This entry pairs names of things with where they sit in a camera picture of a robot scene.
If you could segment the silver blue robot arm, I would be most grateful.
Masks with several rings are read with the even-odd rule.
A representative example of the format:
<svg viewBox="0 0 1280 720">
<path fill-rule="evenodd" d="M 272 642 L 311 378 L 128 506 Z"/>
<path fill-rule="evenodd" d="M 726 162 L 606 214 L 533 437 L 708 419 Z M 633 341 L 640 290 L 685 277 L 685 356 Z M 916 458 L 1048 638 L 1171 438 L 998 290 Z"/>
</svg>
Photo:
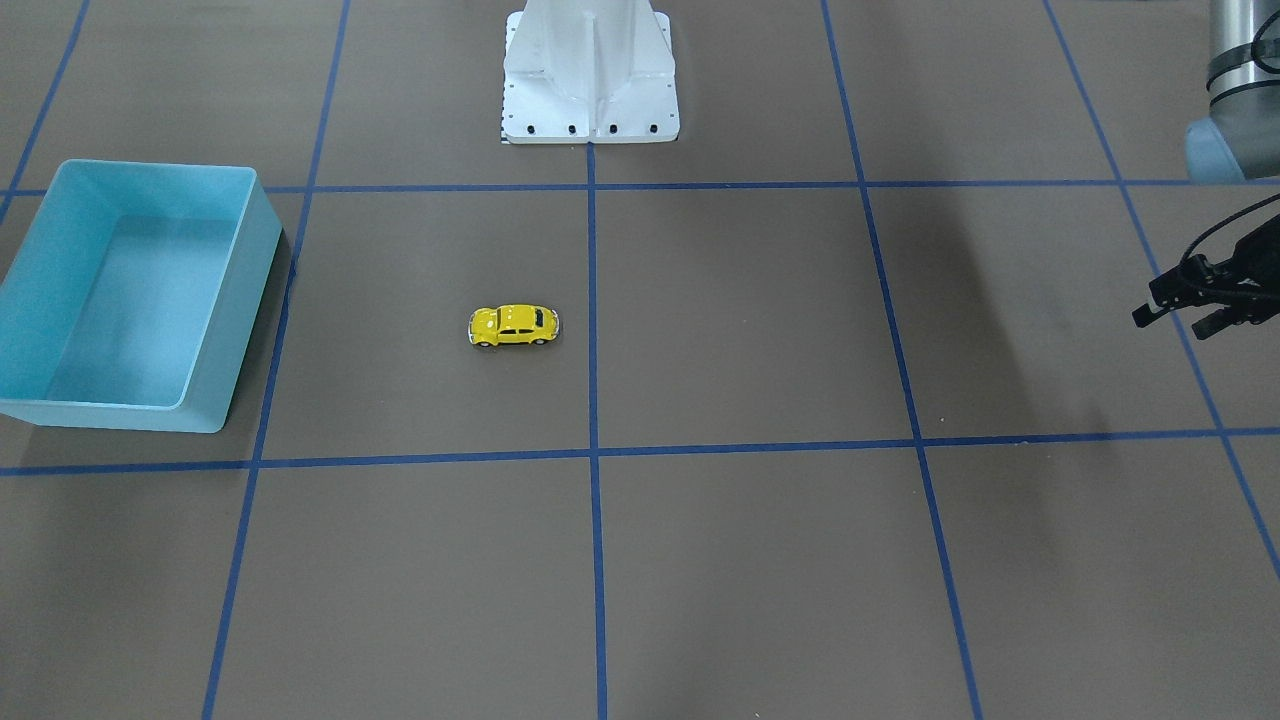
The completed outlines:
<svg viewBox="0 0 1280 720">
<path fill-rule="evenodd" d="M 1277 1 L 1211 1 L 1207 115 L 1185 132 L 1189 179 L 1238 184 L 1279 173 Z"/>
</svg>

